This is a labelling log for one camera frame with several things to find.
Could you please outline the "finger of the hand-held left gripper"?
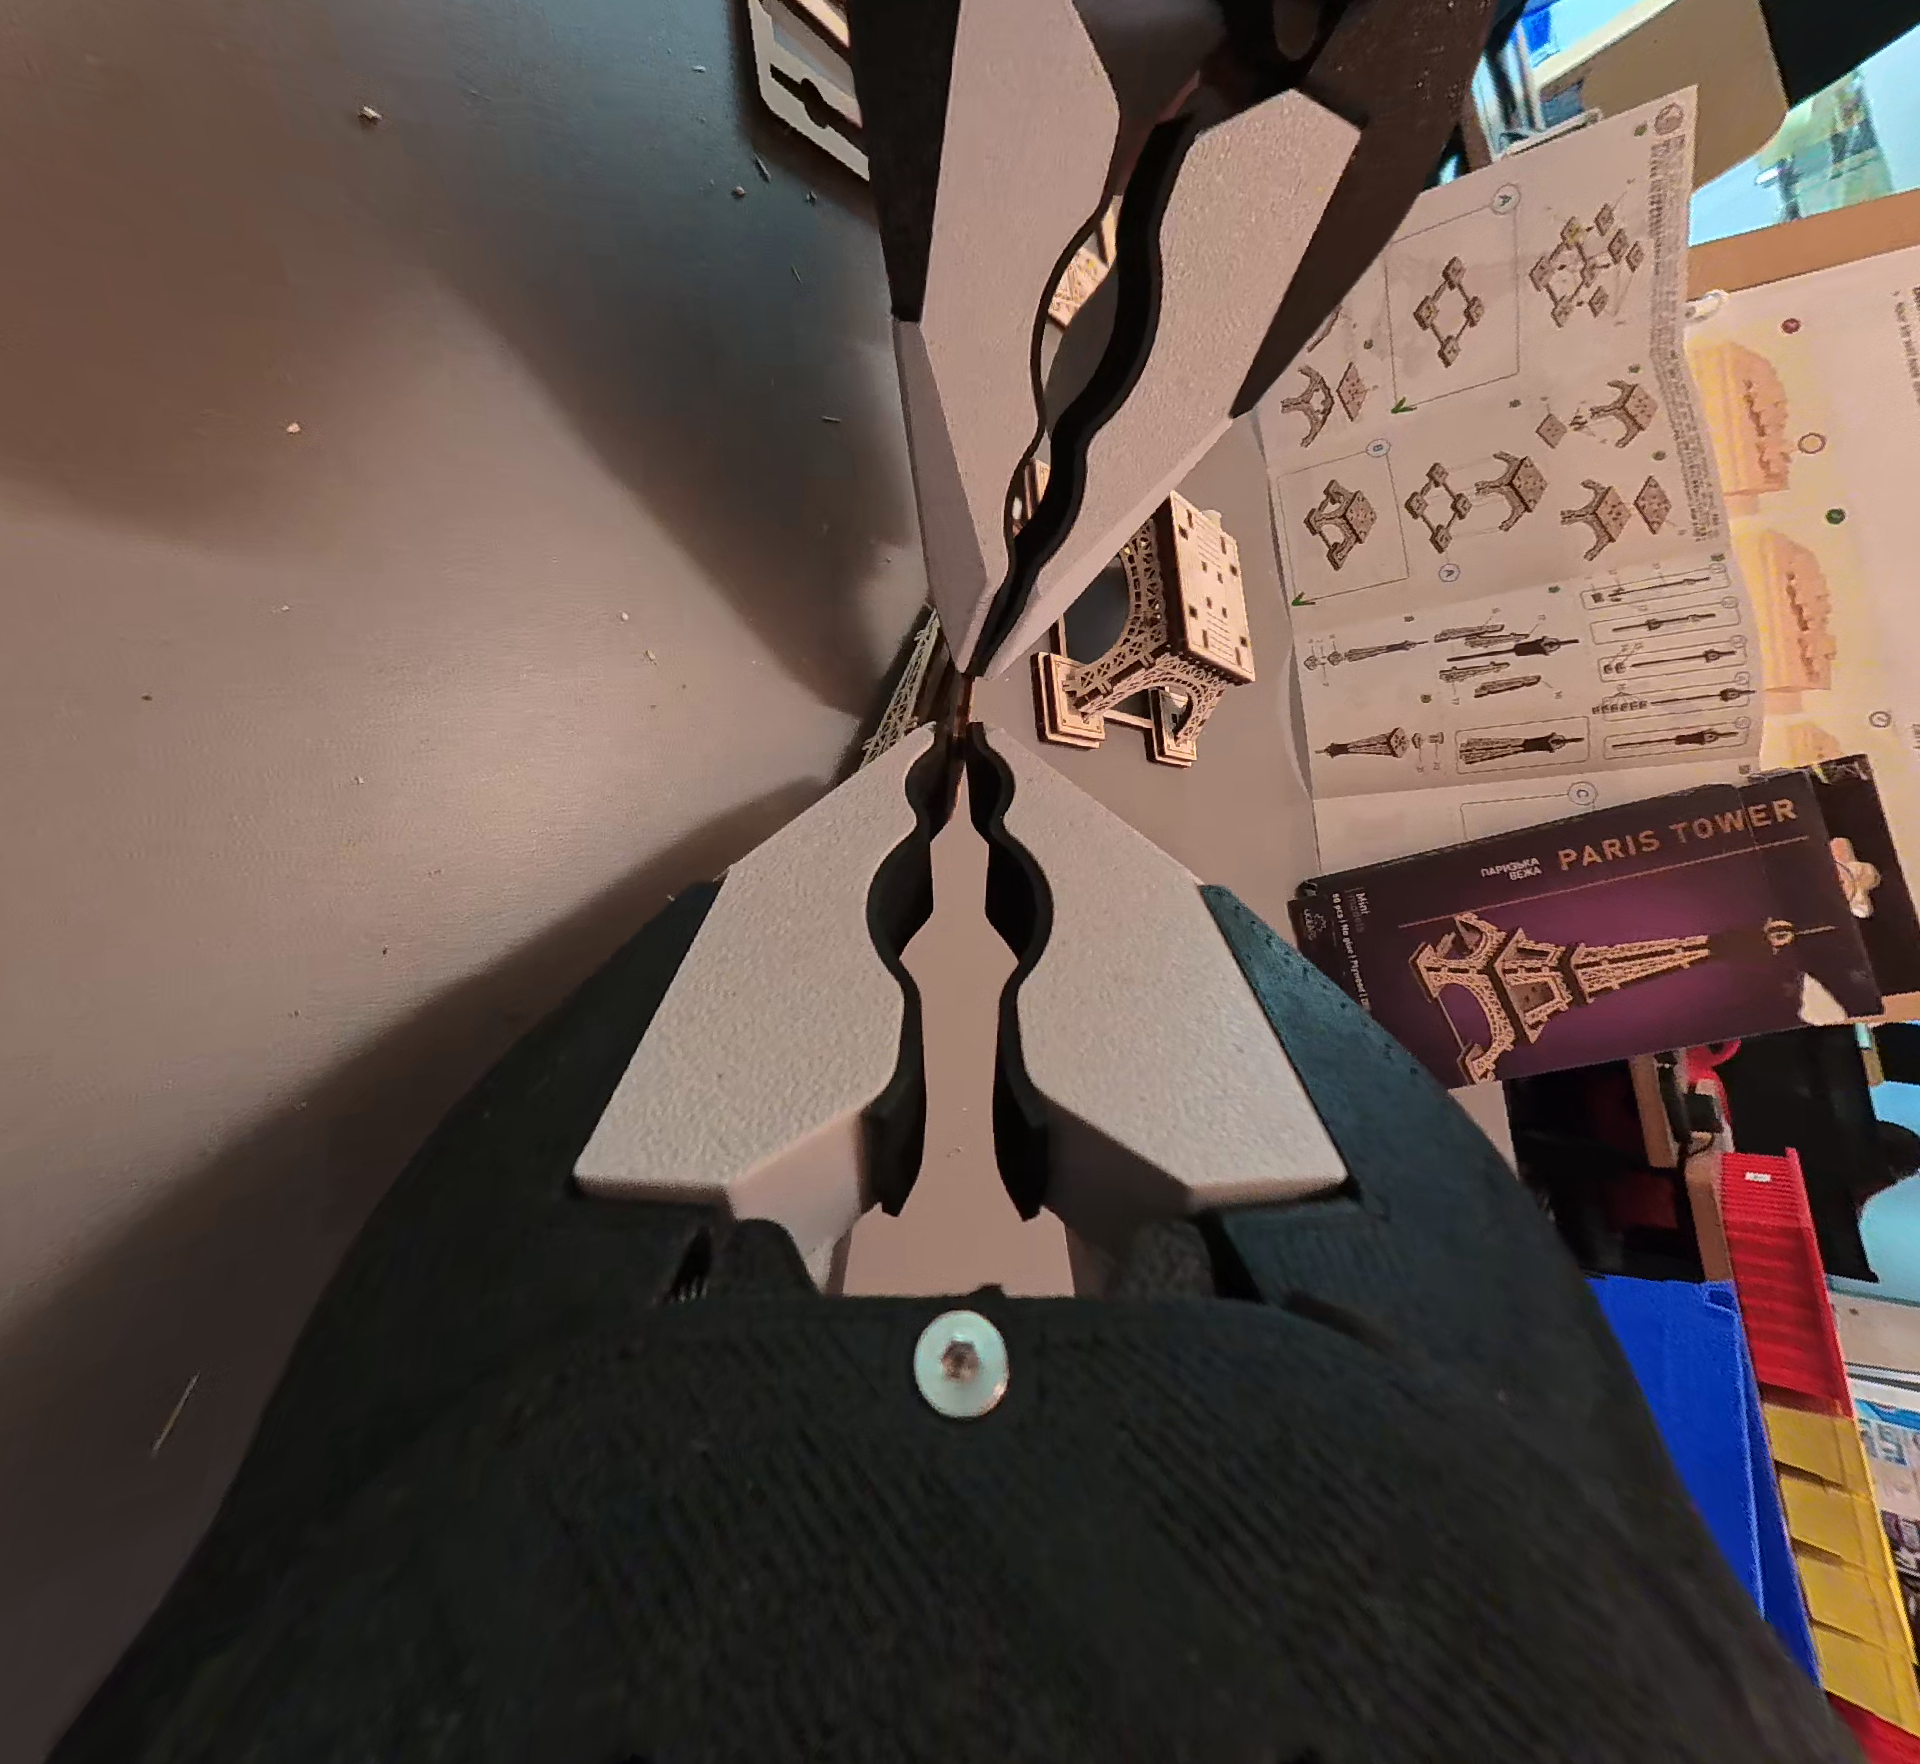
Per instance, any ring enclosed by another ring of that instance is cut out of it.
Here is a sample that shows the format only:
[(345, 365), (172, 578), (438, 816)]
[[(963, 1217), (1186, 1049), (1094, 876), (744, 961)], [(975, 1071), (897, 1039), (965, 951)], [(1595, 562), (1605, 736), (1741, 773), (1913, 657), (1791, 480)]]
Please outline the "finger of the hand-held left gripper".
[(1299, 91), (1153, 132), (1121, 203), (1110, 336), (1049, 431), (978, 675), (1025, 654), (1229, 430), (1357, 143)]
[(1073, 0), (960, 0), (928, 276), (895, 322), (933, 602), (972, 668), (1012, 575), (1043, 313), (1105, 209), (1120, 105)]

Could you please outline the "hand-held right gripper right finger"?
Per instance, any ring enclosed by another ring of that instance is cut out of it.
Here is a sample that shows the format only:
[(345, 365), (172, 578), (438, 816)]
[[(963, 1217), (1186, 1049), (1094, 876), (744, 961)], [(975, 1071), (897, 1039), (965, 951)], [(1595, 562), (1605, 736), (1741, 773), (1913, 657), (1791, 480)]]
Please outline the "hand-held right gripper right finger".
[(1200, 879), (1046, 760), (968, 736), (997, 1001), (993, 1136), (1020, 1217), (1137, 1231), (1334, 1195), (1346, 1162)]

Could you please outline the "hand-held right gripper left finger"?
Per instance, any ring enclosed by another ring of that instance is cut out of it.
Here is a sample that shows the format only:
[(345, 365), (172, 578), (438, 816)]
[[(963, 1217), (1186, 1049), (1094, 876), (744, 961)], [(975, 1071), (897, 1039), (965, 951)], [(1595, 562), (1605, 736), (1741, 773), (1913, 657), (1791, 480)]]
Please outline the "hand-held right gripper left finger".
[(941, 732), (921, 726), (737, 861), (647, 1020), (578, 1188), (781, 1225), (846, 1292), (926, 1145), (924, 1005)]

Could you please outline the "wooden lattice panel piece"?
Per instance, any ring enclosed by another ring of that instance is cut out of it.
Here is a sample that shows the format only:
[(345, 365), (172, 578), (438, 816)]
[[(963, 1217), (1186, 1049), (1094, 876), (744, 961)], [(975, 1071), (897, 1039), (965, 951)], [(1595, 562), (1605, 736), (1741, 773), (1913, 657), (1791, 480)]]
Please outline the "wooden lattice panel piece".
[(933, 704), (931, 690), (941, 684), (944, 658), (947, 633), (943, 619), (935, 607), (926, 607), (923, 622), (903, 648), (894, 690), (860, 747), (858, 768), (886, 755), (924, 726)]

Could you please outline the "grey desk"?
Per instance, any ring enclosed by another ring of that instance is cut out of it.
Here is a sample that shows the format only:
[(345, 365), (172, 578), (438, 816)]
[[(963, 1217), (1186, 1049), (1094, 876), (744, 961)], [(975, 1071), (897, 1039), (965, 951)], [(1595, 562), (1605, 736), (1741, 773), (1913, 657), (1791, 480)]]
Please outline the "grey desk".
[(4, 0), (4, 1759), (422, 1134), (924, 601), (743, 0)]

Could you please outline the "wooden tower base model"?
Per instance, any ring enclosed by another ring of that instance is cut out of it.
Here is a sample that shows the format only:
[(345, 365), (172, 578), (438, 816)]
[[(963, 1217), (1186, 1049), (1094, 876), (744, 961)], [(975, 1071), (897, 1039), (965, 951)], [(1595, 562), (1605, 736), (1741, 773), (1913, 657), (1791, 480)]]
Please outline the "wooden tower base model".
[(1152, 765), (1193, 768), (1221, 701), (1257, 675), (1239, 539), (1169, 496), (1042, 636), (1010, 719), (1058, 750), (1133, 736)]

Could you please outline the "assembly diagram instruction sheet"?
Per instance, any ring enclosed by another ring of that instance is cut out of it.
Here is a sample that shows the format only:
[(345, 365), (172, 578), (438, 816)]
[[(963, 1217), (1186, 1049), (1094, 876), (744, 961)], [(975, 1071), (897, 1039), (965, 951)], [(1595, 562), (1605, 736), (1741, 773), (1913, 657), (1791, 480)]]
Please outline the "assembly diagram instruction sheet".
[(1423, 194), (1261, 400), (1328, 871), (1759, 764), (1694, 126), (1681, 88)]

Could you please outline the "dark purple model kit box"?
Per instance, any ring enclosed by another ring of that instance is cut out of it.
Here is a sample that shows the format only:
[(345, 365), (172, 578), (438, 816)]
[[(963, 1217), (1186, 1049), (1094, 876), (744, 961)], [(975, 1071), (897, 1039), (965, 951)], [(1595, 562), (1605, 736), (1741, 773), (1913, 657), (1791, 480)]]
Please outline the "dark purple model kit box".
[(1305, 882), (1303, 956), (1450, 1090), (1881, 1017), (1916, 994), (1863, 755)]

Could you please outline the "blue bin with tag sticker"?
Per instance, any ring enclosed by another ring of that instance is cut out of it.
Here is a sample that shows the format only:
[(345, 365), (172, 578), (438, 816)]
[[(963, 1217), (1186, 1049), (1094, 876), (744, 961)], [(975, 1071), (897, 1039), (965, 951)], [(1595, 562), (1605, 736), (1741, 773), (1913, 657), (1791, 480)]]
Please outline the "blue bin with tag sticker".
[(1736, 1287), (1620, 1274), (1592, 1276), (1590, 1287), (1708, 1533), (1790, 1655), (1820, 1679)]

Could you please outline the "red plastic bin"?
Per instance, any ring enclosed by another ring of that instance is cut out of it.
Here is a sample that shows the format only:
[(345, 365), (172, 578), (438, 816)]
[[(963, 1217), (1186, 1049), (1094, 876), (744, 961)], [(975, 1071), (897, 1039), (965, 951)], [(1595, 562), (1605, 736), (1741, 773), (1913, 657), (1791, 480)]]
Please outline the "red plastic bin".
[(1853, 1415), (1797, 1152), (1724, 1152), (1719, 1209), (1762, 1391), (1809, 1410)]

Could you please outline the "yellow plastic bin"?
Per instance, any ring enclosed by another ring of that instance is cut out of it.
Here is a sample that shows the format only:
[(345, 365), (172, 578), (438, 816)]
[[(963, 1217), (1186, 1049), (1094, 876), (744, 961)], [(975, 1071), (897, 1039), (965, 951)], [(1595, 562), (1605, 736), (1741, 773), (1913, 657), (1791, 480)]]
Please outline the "yellow plastic bin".
[(1762, 1410), (1817, 1679), (1868, 1759), (1916, 1759), (1914, 1642), (1860, 1427), (1770, 1391)]

